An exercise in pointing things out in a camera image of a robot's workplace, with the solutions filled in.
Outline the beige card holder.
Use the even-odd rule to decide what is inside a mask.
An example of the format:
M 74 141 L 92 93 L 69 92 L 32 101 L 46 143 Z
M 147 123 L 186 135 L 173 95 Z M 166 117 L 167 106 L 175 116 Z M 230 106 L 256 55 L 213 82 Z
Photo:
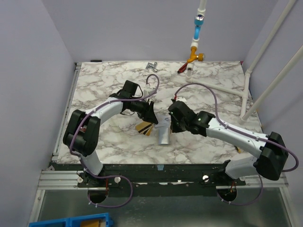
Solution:
M 170 145 L 170 128 L 163 126 L 158 127 L 158 145 L 160 146 L 166 146 Z

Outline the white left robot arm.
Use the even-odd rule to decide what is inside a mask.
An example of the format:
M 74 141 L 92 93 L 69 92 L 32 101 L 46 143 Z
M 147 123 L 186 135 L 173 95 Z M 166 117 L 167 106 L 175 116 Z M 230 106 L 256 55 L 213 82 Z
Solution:
M 80 158 L 86 171 L 91 172 L 89 182 L 95 187 L 105 181 L 105 175 L 101 172 L 103 164 L 96 152 L 100 126 L 125 110 L 137 113 L 145 122 L 158 124 L 153 110 L 154 102 L 148 99 L 157 90 L 148 92 L 144 97 L 135 97 L 138 87 L 138 84 L 127 80 L 121 90 L 111 94 L 101 105 L 87 111 L 75 110 L 71 114 L 62 141 L 72 155 Z

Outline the silver VIP card stack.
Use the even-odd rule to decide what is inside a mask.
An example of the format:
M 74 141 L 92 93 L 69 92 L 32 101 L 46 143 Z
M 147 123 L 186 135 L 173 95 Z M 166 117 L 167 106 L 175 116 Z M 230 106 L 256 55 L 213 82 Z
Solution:
M 170 115 L 159 115 L 158 116 L 158 124 L 155 125 L 155 128 L 169 128 L 171 124 Z

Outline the gold card stack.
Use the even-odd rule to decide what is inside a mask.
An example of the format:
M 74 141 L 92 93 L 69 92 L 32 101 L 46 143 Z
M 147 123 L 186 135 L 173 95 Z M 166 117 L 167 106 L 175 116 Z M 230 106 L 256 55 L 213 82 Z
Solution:
M 139 134 L 143 134 L 145 136 L 150 136 L 152 130 L 154 128 L 154 124 L 150 122 L 141 122 L 135 126 L 135 129 Z

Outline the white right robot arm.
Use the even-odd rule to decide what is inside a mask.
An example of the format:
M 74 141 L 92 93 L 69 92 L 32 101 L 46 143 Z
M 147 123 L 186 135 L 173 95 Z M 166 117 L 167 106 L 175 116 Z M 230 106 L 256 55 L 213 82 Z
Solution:
M 224 170 L 218 173 L 221 184 L 229 185 L 235 179 L 256 174 L 272 181 L 279 179 L 288 158 L 280 134 L 251 132 L 221 122 L 212 113 L 195 113 L 182 101 L 173 102 L 168 111 L 173 133 L 188 131 L 194 135 L 219 139 L 250 153 L 250 157 L 226 162 Z

